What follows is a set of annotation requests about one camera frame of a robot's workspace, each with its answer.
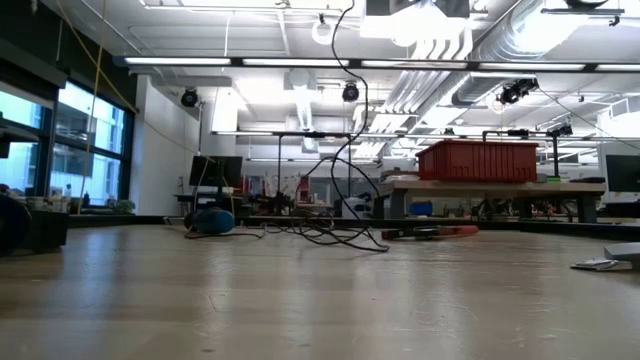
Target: white wall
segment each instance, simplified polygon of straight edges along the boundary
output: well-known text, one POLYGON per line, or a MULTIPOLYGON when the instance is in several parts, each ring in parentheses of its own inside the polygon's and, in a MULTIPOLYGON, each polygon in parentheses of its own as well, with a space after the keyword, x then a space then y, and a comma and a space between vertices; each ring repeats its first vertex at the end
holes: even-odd
POLYGON ((149 76, 138 77, 136 106, 129 197, 138 215, 178 215, 173 195, 179 177, 188 191, 199 123, 153 87, 149 76))

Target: black dome camera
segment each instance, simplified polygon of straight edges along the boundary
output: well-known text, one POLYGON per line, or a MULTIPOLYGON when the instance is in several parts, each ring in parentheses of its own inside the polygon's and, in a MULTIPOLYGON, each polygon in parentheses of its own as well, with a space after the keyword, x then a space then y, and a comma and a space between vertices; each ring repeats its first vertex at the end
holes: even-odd
POLYGON ((180 102, 184 107, 189 107, 189 108, 195 107, 196 104, 198 103, 198 90, 195 88, 184 89, 184 94, 182 95, 180 102))
POLYGON ((354 102, 358 100, 360 96, 360 91, 358 91, 358 87, 353 82, 348 82, 344 86, 344 90, 342 91, 342 100, 345 102, 354 102))

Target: workbench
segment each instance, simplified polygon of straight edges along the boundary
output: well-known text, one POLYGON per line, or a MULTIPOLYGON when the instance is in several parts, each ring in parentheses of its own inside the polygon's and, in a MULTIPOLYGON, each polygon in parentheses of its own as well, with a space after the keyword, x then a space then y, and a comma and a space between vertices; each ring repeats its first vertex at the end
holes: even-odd
POLYGON ((596 223, 596 199, 605 184, 586 183, 463 183, 440 181, 391 181, 378 187, 380 197, 374 200, 374 217, 384 219, 384 200, 390 201, 390 219, 404 219, 407 206, 414 197, 517 199, 522 204, 521 217, 531 218, 533 200, 576 200, 578 220, 596 223))

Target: window frame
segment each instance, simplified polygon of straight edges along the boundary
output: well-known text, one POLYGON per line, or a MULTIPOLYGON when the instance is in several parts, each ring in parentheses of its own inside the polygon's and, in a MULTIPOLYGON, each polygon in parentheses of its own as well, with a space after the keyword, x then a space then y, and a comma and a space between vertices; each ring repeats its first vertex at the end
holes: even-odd
MULTIPOLYGON (((87 92, 92 93, 86 86, 82 84, 68 80, 71 83, 87 92)), ((129 181, 131 180, 131 154, 133 147, 133 127, 134 127, 134 114, 128 109, 122 108, 119 104, 110 101, 110 99, 98 96, 101 100, 109 103, 110 105, 120 109, 124 113, 124 128, 122 132, 122 153, 116 153, 110 150, 101 149, 94 145, 91 145, 89 152, 91 154, 98 154, 107 158, 117 159, 120 161, 120 174, 118 179, 118 198, 129 198, 129 181)), ((67 138, 61 135, 56 135, 56 123, 57 112, 59 105, 59 98, 56 97, 53 103, 53 109, 42 106, 42 115, 40 120, 40 127, 34 128, 28 125, 24 125, 18 122, 11 121, 10 119, 4 119, 0 117, 0 125, 13 126, 19 128, 31 134, 34 134, 39 139, 38 146, 38 159, 36 162, 36 173, 34 179, 34 188, 36 196, 48 196, 50 191, 50 178, 53 170, 53 148, 55 144, 65 145, 70 148, 87 151, 87 142, 67 138)))

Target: ceiling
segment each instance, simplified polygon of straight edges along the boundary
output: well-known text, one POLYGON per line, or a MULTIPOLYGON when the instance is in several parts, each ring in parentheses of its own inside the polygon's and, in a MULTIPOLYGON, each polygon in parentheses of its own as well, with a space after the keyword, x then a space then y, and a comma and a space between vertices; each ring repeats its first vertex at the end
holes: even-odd
MULTIPOLYGON (((58 2, 73 25, 94 41, 100 41, 103 0, 43 0, 47 6, 61 13, 58 2)), ((270 56, 270 57, 332 57, 331 47, 315 42, 311 28, 317 20, 314 14, 275 14, 192 12, 187 10, 152 10, 147 5, 207 5, 205 0, 107 0, 106 21, 110 26, 104 46, 113 55, 166 55, 166 56, 270 56)), ((264 1, 269 6, 273 0, 264 1)), ((321 0, 333 7, 343 7, 348 0, 321 0)), ((340 28, 336 51, 350 58, 407 58, 415 46, 401 47, 389 39, 360 37, 363 1, 358 0, 355 16, 347 16, 340 28)), ((477 42, 481 35, 515 4, 514 0, 489 0, 488 16, 469 23, 477 42)), ((327 16, 329 21, 335 17, 327 16)), ((615 27, 608 26, 608 18, 591 19, 574 31, 564 42, 553 48, 541 60, 549 61, 637 61, 640 58, 640 18, 623 17, 615 27)), ((284 122, 295 116, 296 104, 287 98, 283 89, 286 69, 245 68, 161 68, 168 77, 230 76, 247 106, 241 109, 239 126, 251 129, 256 123, 284 122)), ((341 70, 313 71, 319 84, 343 85, 351 77, 341 70)), ((400 71, 358 71, 369 84, 372 103, 384 103, 401 76, 400 71)), ((619 101, 626 93, 640 88, 638 75, 602 74, 538 74, 542 90, 557 98, 564 106, 585 120, 595 121, 595 113, 608 103, 619 101)), ((179 94, 181 89, 165 87, 165 93, 179 94)), ((314 116, 352 119, 357 103, 345 104, 340 89, 327 89, 311 104, 314 116)), ((532 92, 519 103, 508 106, 499 114, 488 108, 463 112, 462 126, 478 128, 528 127, 567 113, 549 96, 532 92)), ((574 117, 574 132, 591 133, 593 128, 574 117)))

